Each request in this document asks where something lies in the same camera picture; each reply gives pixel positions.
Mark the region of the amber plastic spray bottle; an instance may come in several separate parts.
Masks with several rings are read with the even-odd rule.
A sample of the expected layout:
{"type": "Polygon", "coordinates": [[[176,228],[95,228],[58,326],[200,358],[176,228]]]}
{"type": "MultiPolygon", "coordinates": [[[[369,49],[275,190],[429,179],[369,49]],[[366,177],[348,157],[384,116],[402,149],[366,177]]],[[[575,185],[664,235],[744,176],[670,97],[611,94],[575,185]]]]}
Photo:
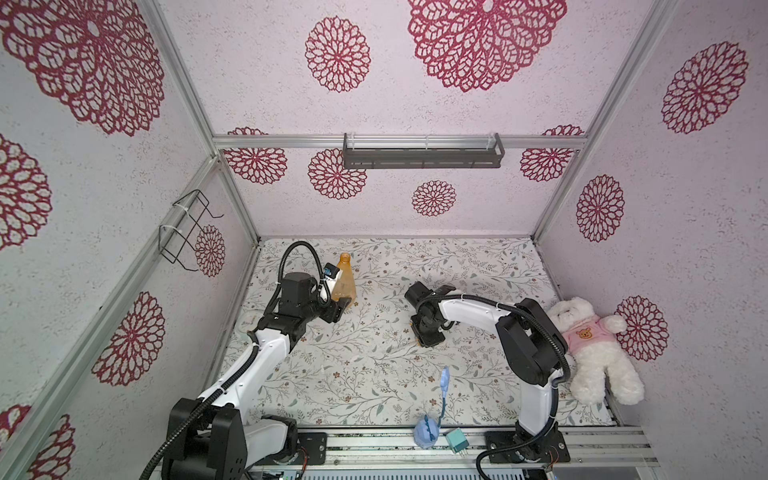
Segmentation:
{"type": "Polygon", "coordinates": [[[351,255],[349,253],[344,252],[340,255],[337,268],[339,269],[340,277],[336,280],[331,298],[333,301],[349,299],[351,303],[354,303],[356,301],[357,291],[351,267],[351,255]]]}

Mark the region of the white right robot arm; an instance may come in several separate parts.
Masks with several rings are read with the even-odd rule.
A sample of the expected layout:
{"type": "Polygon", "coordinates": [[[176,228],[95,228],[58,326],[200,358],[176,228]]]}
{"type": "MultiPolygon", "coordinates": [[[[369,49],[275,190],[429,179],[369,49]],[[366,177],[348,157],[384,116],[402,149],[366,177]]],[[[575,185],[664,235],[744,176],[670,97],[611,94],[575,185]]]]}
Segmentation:
{"type": "Polygon", "coordinates": [[[571,377],[566,340],[540,304],[525,298],[514,305],[457,293],[450,285],[436,290],[416,282],[404,294],[414,308],[411,326],[419,344],[434,347],[445,340],[451,322],[494,334],[508,366],[522,381],[516,421],[520,448],[533,446],[555,429],[559,387],[571,377]]]}

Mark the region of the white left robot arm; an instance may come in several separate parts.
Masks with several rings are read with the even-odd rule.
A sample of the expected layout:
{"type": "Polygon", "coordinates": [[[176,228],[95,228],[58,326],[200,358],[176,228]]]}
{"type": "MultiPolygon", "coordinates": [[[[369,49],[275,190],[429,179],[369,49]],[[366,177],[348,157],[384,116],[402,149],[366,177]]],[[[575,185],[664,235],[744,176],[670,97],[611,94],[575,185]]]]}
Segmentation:
{"type": "Polygon", "coordinates": [[[143,477],[155,468],[164,479],[240,479],[262,462],[288,463],[300,454],[295,420],[266,415],[249,425],[245,418],[258,392],[288,357],[311,321],[339,321],[350,298],[332,298],[344,274],[326,265],[319,278],[291,272],[277,283],[273,298],[250,331],[249,348],[222,378],[194,399],[172,408],[166,441],[143,477]]]}

